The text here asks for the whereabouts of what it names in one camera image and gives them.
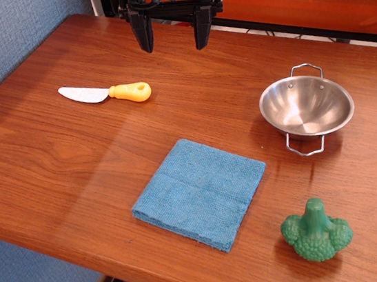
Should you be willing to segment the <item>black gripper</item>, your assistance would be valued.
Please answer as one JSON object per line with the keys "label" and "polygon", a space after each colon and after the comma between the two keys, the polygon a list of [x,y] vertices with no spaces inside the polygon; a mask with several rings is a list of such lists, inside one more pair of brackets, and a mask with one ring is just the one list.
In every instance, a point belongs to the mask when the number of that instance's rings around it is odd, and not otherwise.
{"label": "black gripper", "polygon": [[153,51],[154,37],[151,18],[194,14],[196,49],[202,50],[209,41],[212,17],[223,11],[223,0],[119,0],[119,13],[132,28],[140,48]]}

